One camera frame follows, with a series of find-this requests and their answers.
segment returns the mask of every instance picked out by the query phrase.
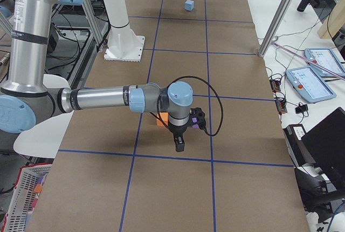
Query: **black monitor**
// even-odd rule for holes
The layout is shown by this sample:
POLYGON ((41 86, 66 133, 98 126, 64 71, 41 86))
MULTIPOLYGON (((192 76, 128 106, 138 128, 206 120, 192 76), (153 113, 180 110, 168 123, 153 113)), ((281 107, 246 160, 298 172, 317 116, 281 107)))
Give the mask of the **black monitor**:
POLYGON ((345 111, 339 107, 302 137, 336 189, 345 189, 345 111))

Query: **light blue joint cap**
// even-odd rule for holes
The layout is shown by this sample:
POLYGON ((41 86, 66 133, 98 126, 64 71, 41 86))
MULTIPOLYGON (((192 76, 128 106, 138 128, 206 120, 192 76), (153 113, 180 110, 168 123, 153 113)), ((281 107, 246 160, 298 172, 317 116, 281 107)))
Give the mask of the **light blue joint cap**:
POLYGON ((178 106, 187 107, 193 103, 193 89, 186 82, 172 83, 168 88, 168 96, 178 106))
POLYGON ((58 4, 62 5, 82 5, 84 0, 59 0, 58 4))
POLYGON ((132 112, 145 111, 145 95, 141 88, 132 89, 129 93, 129 108, 132 112))
POLYGON ((0 12, 5 16, 6 18, 10 17, 12 15, 12 12, 7 9, 6 7, 0 6, 0 12))
POLYGON ((36 124, 33 110, 22 100, 0 95, 0 129, 9 133, 21 133, 36 124))

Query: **white chair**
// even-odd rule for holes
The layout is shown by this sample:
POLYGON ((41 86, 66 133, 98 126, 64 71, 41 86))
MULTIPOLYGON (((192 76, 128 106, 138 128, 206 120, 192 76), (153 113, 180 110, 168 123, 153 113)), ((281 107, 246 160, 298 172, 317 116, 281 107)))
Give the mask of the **white chair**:
MULTIPOLYGON (((70 87, 66 79, 52 74, 44 75, 43 84, 48 88, 70 87)), ((14 150, 21 155, 55 158, 72 115, 73 112, 61 114, 22 132, 15 141, 14 150)))

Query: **light blue cube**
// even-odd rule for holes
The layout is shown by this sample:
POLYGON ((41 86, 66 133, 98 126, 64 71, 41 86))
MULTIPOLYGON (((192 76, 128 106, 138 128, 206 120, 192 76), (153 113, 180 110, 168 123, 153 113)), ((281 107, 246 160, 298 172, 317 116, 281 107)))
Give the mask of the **light blue cube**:
POLYGON ((184 3, 184 8, 185 8, 187 11, 193 10, 193 8, 194 8, 194 1, 192 1, 192 0, 187 0, 187 1, 185 1, 185 3, 184 3))

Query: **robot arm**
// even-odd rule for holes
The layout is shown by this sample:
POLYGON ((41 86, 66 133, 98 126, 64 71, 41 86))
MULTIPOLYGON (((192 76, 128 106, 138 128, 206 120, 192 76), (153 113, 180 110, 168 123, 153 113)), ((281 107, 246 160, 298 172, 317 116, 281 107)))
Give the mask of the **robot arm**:
POLYGON ((174 135, 176 151, 184 151, 183 133, 187 127, 206 129, 205 114, 200 108, 190 108, 192 88, 185 82, 177 81, 165 88, 149 83, 80 90, 47 89, 43 85, 52 5, 58 2, 16 0, 9 78, 0 91, 1 135, 7 132, 15 137, 48 118, 73 110, 129 106, 133 112, 168 112, 166 127, 174 135))

